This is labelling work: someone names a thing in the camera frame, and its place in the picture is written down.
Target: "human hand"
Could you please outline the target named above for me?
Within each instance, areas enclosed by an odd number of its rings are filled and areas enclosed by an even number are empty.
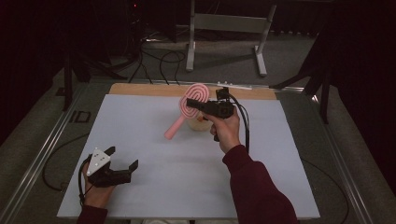
[[[220,148],[224,153],[241,144],[239,141],[239,116],[235,106],[233,114],[227,119],[219,119],[207,114],[204,116],[213,122],[210,133],[218,136]]]
[[[85,179],[85,205],[89,205],[92,207],[105,208],[111,193],[113,192],[116,186],[110,186],[106,188],[97,188],[88,181],[87,171],[88,171],[89,163],[85,163],[82,168],[82,173],[84,174]]]

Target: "white metal stand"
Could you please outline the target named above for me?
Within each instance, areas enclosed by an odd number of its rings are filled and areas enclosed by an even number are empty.
[[[191,72],[194,65],[194,30],[219,30],[219,31],[236,31],[246,33],[262,34],[260,45],[255,46],[255,54],[257,65],[259,66],[260,75],[265,77],[267,70],[265,68],[264,59],[262,57],[262,49],[265,40],[270,31],[271,22],[274,17],[276,5],[271,6],[267,18],[254,18],[254,17],[236,17],[225,15],[211,15],[195,13],[195,0],[191,0],[191,18],[190,18],[190,43],[189,52],[187,54],[186,70]]]

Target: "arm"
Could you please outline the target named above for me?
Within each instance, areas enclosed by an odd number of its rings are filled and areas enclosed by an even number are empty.
[[[253,161],[239,141],[236,108],[228,119],[205,115],[213,122],[212,134],[219,137],[225,153],[223,162],[231,174],[231,191],[240,224],[298,223],[289,199],[274,185],[264,164]]]
[[[231,173],[231,191],[240,224],[298,223],[289,199],[274,185],[264,164],[253,161],[244,146],[223,158]]]
[[[77,224],[103,224],[107,216],[105,209],[115,186],[97,188],[93,186],[86,176],[89,164],[82,169],[85,179],[85,201]]]

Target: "maroon sleeve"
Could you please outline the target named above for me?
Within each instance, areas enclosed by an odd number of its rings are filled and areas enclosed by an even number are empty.
[[[231,192],[239,224],[298,223],[289,199],[274,185],[264,164],[253,161],[244,146],[223,158],[231,173]]]
[[[107,216],[107,210],[88,205],[82,206],[77,224],[103,224]]]

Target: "black cable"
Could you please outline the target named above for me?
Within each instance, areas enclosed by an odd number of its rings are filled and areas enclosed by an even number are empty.
[[[74,138],[74,139],[72,139],[72,140],[70,140],[70,141],[67,141],[67,142],[61,144],[60,146],[56,147],[56,148],[49,154],[49,157],[47,158],[46,162],[44,163],[43,170],[41,171],[41,177],[42,177],[42,179],[43,179],[44,184],[45,184],[47,187],[49,187],[50,189],[54,189],[54,190],[60,191],[60,192],[63,192],[63,191],[64,191],[64,185],[67,185],[67,184],[68,184],[67,182],[62,182],[62,183],[61,183],[61,187],[60,187],[60,188],[56,188],[56,187],[53,187],[53,186],[47,181],[47,179],[46,179],[47,164],[48,164],[48,162],[50,161],[50,159],[52,158],[52,156],[55,155],[55,153],[56,153],[57,151],[59,151],[59,149],[61,149],[62,147],[65,147],[66,145],[68,145],[68,144],[70,144],[70,143],[72,143],[72,142],[77,141],[77,140],[80,139],[80,138],[83,138],[83,137],[87,136],[88,134],[89,134],[89,133],[85,133],[85,134],[83,134],[82,136],[79,136],[79,137],[77,137],[77,138]]]
[[[145,65],[143,65],[143,64],[142,64],[142,67],[143,67],[143,70],[145,70],[146,78],[148,78],[149,83],[150,83],[150,84],[153,84],[152,81],[151,81],[151,78],[149,77],[149,73],[148,73],[147,67],[146,67]]]
[[[321,171],[323,174],[325,174],[327,177],[330,178],[330,180],[335,184],[335,186],[337,186],[337,188],[341,191],[341,193],[343,194],[344,200],[346,202],[346,214],[344,215],[343,220],[340,222],[341,224],[345,223],[347,220],[347,217],[349,215],[349,203],[348,203],[348,199],[346,194],[344,193],[343,189],[341,188],[341,186],[329,175],[327,174],[325,171],[323,171],[322,169],[320,169],[319,167],[317,167],[314,163],[307,161],[303,158],[300,157],[300,159],[308,164],[310,164],[311,166],[313,166],[314,168],[318,169],[319,171]]]
[[[81,178],[82,178],[82,170],[84,169],[84,165],[89,162],[91,160],[91,155],[85,159],[82,164],[79,166],[79,170],[78,170],[78,191],[79,191],[79,204],[82,206],[84,204],[85,201],[85,195],[87,194],[88,191],[90,191],[90,189],[92,188],[92,186],[90,186],[89,189],[87,189],[85,192],[82,191],[82,183],[81,183]]]
[[[175,82],[177,83],[177,85],[180,85],[178,83],[178,80],[177,80],[177,72],[178,72],[178,69],[180,67],[180,63],[186,58],[186,55],[184,53],[182,53],[182,52],[171,50],[171,49],[163,49],[163,50],[167,50],[168,52],[166,52],[161,58],[159,58],[159,57],[157,57],[155,55],[152,55],[152,54],[150,54],[150,53],[148,53],[148,52],[146,52],[144,50],[142,50],[142,51],[143,51],[143,53],[147,54],[148,56],[160,61],[160,73],[161,73],[161,76],[163,77],[163,79],[166,81],[166,84],[168,84],[168,85],[169,85],[169,83],[168,83],[168,81],[167,81],[167,79],[166,79],[166,77],[165,77],[165,75],[163,73],[163,63],[177,63],[177,69],[176,69],[176,71],[174,73],[174,79],[175,79]],[[167,61],[167,60],[164,59],[166,56],[168,56],[171,53],[174,53],[177,56],[177,60],[176,61]]]
[[[163,74],[163,68],[162,68],[162,65],[163,65],[163,62],[164,62],[164,58],[165,58],[167,55],[171,54],[171,53],[175,53],[175,52],[174,52],[174,51],[167,52],[167,53],[164,54],[163,57],[161,58],[161,61],[160,61],[160,72],[161,72],[161,75],[162,75],[163,77],[165,77],[165,75]],[[180,85],[180,84],[178,83],[178,81],[177,81],[177,71],[178,71],[178,68],[179,68],[179,67],[180,67],[180,57],[178,57],[177,69],[176,69],[176,71],[175,71],[175,73],[174,73],[174,79],[175,79],[175,82],[177,83],[177,85]]]
[[[235,102],[236,106],[239,109],[239,112],[241,113],[242,119],[244,121],[245,124],[245,147],[247,149],[247,153],[249,153],[249,147],[250,147],[250,130],[249,130],[249,126],[248,126],[248,112],[246,111],[246,109],[239,104],[239,102],[236,100],[235,97],[233,97],[230,93],[227,93],[227,95],[233,99],[233,101]]]
[[[132,73],[131,77],[129,77],[128,83],[131,83],[132,79],[134,78],[134,75],[136,75],[137,71],[139,70],[140,66],[143,63],[143,54],[142,51],[139,50],[139,65],[137,66],[137,68],[134,70],[134,72]]]

